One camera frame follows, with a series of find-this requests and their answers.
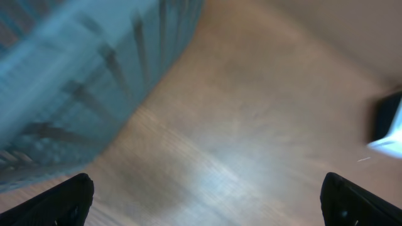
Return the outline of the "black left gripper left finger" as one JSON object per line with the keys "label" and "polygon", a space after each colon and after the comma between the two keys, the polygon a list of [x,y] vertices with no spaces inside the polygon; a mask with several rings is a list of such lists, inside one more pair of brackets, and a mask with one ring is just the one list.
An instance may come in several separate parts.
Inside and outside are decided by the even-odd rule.
{"label": "black left gripper left finger", "polygon": [[80,173],[1,213],[1,226],[84,226],[94,196],[94,182]]}

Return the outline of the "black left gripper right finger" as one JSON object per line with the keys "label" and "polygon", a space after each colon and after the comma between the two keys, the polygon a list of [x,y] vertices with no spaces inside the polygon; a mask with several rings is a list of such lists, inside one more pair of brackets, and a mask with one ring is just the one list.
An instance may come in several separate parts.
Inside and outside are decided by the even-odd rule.
{"label": "black left gripper right finger", "polygon": [[401,226],[401,209],[329,172],[320,192],[325,226]]}

